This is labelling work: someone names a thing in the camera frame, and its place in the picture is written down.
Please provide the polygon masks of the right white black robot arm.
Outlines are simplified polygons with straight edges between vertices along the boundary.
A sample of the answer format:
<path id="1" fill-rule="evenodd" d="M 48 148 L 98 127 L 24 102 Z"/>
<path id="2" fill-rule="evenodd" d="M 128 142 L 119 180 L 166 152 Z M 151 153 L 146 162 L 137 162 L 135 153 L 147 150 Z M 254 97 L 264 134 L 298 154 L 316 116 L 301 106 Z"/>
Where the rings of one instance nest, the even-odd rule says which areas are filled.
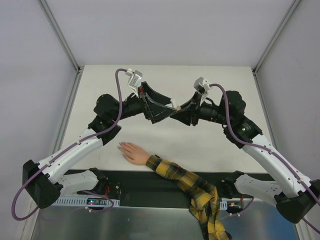
<path id="1" fill-rule="evenodd" d="M 320 202 L 320 181 L 312 180 L 297 170 L 267 140 L 262 130 L 244 114 L 246 103 L 237 91 L 224 91 L 219 105 L 206 103 L 207 94 L 195 92 L 193 97 L 175 109 L 172 118 L 186 125 L 199 120 L 223 126 L 226 138 L 255 159 L 273 178 L 274 183 L 258 180 L 241 173 L 225 184 L 230 197 L 247 194 L 276 207 L 289 222 L 297 224 Z"/>

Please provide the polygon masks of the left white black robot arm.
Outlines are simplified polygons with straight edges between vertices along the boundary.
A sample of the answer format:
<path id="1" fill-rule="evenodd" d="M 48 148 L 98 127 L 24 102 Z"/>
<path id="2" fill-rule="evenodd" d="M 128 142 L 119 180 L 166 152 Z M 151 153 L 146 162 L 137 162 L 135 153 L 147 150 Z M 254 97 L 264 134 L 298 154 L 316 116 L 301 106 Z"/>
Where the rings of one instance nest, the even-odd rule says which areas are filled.
<path id="1" fill-rule="evenodd" d="M 37 207 L 45 209 L 63 196 L 90 191 L 104 195 L 108 180 L 97 168 L 67 175 L 67 171 L 91 152 L 105 146 L 121 130 L 117 120 L 144 114 L 152 123 L 176 113 L 175 100 L 154 91 L 142 82 L 125 101 L 110 94 L 101 95 L 94 108 L 96 117 L 69 145 L 35 163 L 27 161 L 22 168 L 22 183 Z"/>

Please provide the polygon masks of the mannequin hand with painted nails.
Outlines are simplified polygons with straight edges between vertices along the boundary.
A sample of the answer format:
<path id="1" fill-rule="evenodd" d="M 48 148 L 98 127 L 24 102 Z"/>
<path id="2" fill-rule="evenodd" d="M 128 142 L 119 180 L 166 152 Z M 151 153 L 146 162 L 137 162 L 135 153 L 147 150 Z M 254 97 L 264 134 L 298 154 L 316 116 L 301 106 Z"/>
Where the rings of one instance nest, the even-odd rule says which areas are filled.
<path id="1" fill-rule="evenodd" d="M 144 166 L 151 156 L 143 148 L 130 142 L 120 142 L 117 148 L 122 152 L 124 159 L 138 166 Z"/>

